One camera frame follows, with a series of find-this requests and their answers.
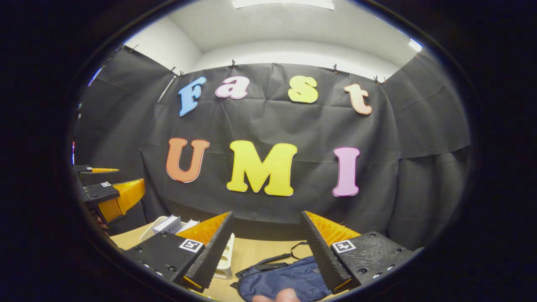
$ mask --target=black fabric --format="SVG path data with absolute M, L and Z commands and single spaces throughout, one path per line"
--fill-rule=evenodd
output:
M 422 52 L 384 85 L 294 64 L 213 68 L 172 80 L 166 68 L 125 47 L 84 95 L 75 161 L 119 168 L 114 177 L 121 181 L 144 177 L 149 221 L 171 213 L 205 220 L 233 211 L 237 237 L 300 240 L 300 212 L 307 210 L 416 248 L 447 223 L 465 183 L 468 156 L 459 155 L 467 153 L 468 126 L 461 98 L 443 72 L 433 56 Z M 290 101 L 289 80 L 296 75 L 317 81 L 316 102 Z M 198 106 L 180 117 L 178 91 L 200 76 L 207 82 L 196 99 Z M 245 98 L 216 97 L 216 88 L 231 76 L 250 79 Z M 352 108 L 343 89 L 352 83 L 368 91 L 371 115 Z M 166 172 L 168 141 L 175 137 L 188 141 L 179 163 L 184 170 L 190 167 L 192 140 L 211 144 L 199 177 L 191 183 L 177 182 Z M 234 159 L 229 145 L 235 140 L 251 141 L 261 160 L 277 143 L 297 146 L 291 168 L 294 194 L 269 196 L 263 189 L 254 193 L 250 186 L 244 193 L 227 190 Z M 344 146 L 361 152 L 356 176 L 360 192 L 334 197 L 338 162 L 333 150 Z M 448 157 L 454 163 L 447 164 Z M 418 177 L 419 183 L 412 181 Z M 453 190 L 445 194 L 448 188 Z

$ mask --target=pink letter i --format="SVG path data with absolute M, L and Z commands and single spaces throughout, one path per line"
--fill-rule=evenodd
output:
M 332 191 L 336 197 L 353 196 L 358 193 L 356 181 L 356 157 L 360 155 L 360 150 L 350 147 L 340 147 L 334 149 L 334 154 L 339 161 L 339 175 L 337 187 Z

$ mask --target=white wall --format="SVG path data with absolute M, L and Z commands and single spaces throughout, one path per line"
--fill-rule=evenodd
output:
M 162 18 L 125 42 L 130 48 L 150 57 L 175 73 L 192 71 L 201 56 L 199 48 L 170 19 Z
M 378 57 L 350 48 L 306 41 L 263 41 L 222 47 L 203 53 L 191 71 L 248 63 L 291 63 L 333 68 L 379 80 L 400 69 Z

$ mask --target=blue bag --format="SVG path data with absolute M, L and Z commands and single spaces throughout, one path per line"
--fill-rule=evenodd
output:
M 300 242 L 291 249 L 290 254 L 283 254 L 260 261 L 259 263 L 244 269 L 236 274 L 239 281 L 232 284 L 241 298 L 251 302 L 258 294 L 275 299 L 278 292 L 292 288 L 301 302 L 318 301 L 331 292 L 326 288 L 317 263 L 313 256 L 299 259 L 293 255 L 292 250 L 298 245 L 307 244 Z M 269 263 L 283 258 L 293 257 L 299 259 L 291 264 Z

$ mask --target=ceiling light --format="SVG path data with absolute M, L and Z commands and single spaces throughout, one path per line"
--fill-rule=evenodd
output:
M 301 4 L 334 10 L 332 0 L 232 0 L 232 3 L 236 9 L 261 4 Z
M 414 49 L 417 52 L 420 52 L 423 48 L 418 42 L 414 41 L 413 39 L 410 39 L 410 43 L 408 43 L 412 49 Z

